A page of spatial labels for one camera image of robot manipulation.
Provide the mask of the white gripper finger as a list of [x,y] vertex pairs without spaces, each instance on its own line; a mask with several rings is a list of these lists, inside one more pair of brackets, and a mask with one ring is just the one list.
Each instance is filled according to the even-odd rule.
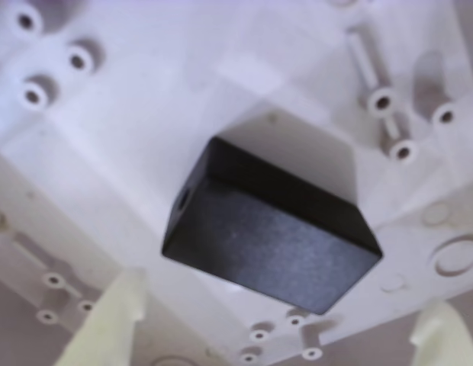
[[473,338],[461,314],[445,301],[420,312],[410,335],[412,365],[473,365]]
[[146,303],[146,272],[122,271],[65,347],[59,364],[129,365],[136,324],[146,316]]

